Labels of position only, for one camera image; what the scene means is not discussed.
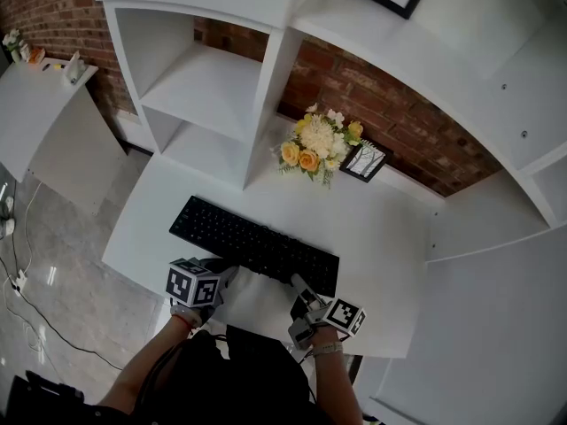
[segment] flower bouquet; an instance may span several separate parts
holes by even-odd
[[[19,62],[19,30],[14,28],[8,35],[2,40],[2,44],[6,46],[6,49],[12,54],[12,58],[16,63]]]
[[[300,170],[311,181],[321,181],[330,186],[333,173],[345,160],[349,145],[361,142],[362,125],[352,121],[343,125],[341,112],[329,110],[326,115],[317,112],[317,104],[306,109],[307,114],[299,120],[289,140],[280,147],[281,174]]]

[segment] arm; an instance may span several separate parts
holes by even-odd
[[[172,316],[166,326],[124,367],[100,406],[110,406],[130,414],[145,377],[169,348],[185,340],[190,332],[186,322]]]
[[[331,326],[317,328],[311,340],[313,347],[338,342],[337,331]],[[362,412],[348,379],[342,352],[315,357],[317,373],[317,405],[337,425],[362,424]]]

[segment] yellow rose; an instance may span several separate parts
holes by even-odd
[[[295,133],[297,135],[301,134],[301,131],[303,130],[303,128],[305,126],[307,126],[309,124],[309,121],[307,120],[299,120],[298,124],[295,126]]]
[[[296,166],[299,159],[299,146],[292,142],[282,143],[282,159],[290,166]]]
[[[303,150],[299,154],[299,164],[308,172],[314,172],[319,166],[319,156],[311,150]]]
[[[358,121],[353,121],[348,125],[348,132],[350,132],[352,136],[360,138],[362,135],[362,124]]]

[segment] white desk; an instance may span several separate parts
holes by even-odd
[[[43,67],[51,64],[45,71]],[[124,159],[85,83],[64,81],[64,60],[10,65],[0,77],[0,162],[18,182],[30,170],[63,197],[96,213]]]
[[[340,257],[337,295],[368,312],[346,352],[406,356],[419,309],[428,209],[381,182],[337,174],[331,190],[301,175],[280,176],[266,153],[244,191],[154,154],[114,228],[103,261],[134,282],[164,292],[167,264],[210,253],[168,233],[191,195]],[[290,341],[290,287],[240,268],[214,318]]]

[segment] red brick wall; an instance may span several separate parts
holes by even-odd
[[[103,115],[136,112],[106,25],[95,0],[0,0],[0,31],[19,28],[24,39],[44,47],[48,57],[69,59],[77,50],[99,67],[87,87]]]
[[[198,18],[196,38],[206,45],[261,61],[268,37],[244,27]],[[390,164],[443,197],[501,170],[500,163],[458,123],[390,74],[308,36],[301,45],[278,111],[298,120],[319,103],[364,135],[394,151]]]

